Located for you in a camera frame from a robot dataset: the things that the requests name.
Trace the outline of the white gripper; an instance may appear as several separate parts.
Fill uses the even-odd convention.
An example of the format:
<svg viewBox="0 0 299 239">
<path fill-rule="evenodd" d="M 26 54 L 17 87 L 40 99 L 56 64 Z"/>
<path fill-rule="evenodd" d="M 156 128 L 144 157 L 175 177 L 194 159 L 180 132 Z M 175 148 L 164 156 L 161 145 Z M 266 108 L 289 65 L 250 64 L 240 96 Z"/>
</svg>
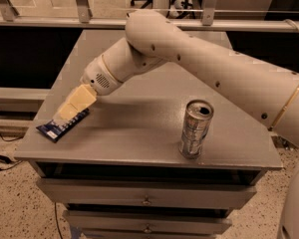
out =
<svg viewBox="0 0 299 239">
<path fill-rule="evenodd" d="M 74 88 L 59 106 L 53 116 L 54 120 L 71 120 L 92 105 L 97 100 L 97 94 L 109 95 L 123 84 L 110 71 L 103 55 L 95 58 L 86 67 L 81 82 L 82 84 Z"/>
</svg>

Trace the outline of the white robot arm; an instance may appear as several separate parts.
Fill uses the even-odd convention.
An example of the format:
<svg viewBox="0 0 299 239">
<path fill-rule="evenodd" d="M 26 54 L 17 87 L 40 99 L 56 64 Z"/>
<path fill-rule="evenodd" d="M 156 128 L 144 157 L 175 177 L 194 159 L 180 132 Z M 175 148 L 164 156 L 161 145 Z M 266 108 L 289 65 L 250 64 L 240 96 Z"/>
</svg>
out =
<svg viewBox="0 0 299 239">
<path fill-rule="evenodd" d="M 299 74 L 191 37 L 154 10 L 128 15 L 125 36 L 94 59 L 54 115 L 66 122 L 135 75 L 174 62 L 299 147 Z M 299 161 L 277 239 L 299 239 Z"/>
</svg>

